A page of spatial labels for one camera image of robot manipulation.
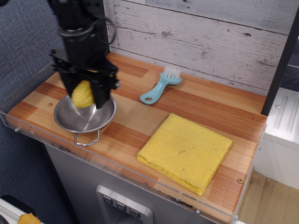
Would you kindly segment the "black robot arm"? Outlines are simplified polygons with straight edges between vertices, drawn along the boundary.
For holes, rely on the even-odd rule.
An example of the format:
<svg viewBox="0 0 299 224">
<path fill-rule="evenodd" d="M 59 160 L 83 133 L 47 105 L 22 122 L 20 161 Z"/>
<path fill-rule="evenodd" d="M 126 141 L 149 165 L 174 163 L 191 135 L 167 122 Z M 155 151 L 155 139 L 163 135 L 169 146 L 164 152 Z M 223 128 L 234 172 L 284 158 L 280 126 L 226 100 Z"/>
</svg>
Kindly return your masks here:
<svg viewBox="0 0 299 224">
<path fill-rule="evenodd" d="M 119 86 L 117 67 L 106 58 L 115 36 L 108 37 L 107 28 L 116 30 L 105 16 L 101 0 L 50 0 L 58 21 L 57 31 L 64 48 L 52 49 L 54 70 L 60 73 L 69 96 L 83 80 L 91 85 L 93 100 L 100 109 Z"/>
</svg>

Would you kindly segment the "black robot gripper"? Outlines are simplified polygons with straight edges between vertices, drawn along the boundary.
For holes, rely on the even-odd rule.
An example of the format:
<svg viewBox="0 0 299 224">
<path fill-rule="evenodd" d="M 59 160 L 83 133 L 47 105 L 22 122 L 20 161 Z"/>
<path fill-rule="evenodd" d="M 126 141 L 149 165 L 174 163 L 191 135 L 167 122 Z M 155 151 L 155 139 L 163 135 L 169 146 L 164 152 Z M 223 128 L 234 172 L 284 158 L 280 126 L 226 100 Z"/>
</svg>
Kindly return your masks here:
<svg viewBox="0 0 299 224">
<path fill-rule="evenodd" d="M 58 29 L 64 49 L 52 49 L 54 70 L 60 73 L 62 82 L 71 97 L 82 80 L 91 82 L 96 108 L 100 109 L 110 99 L 110 89 L 119 88 L 118 69 L 103 55 L 103 47 L 97 37 L 97 29 Z"/>
</svg>

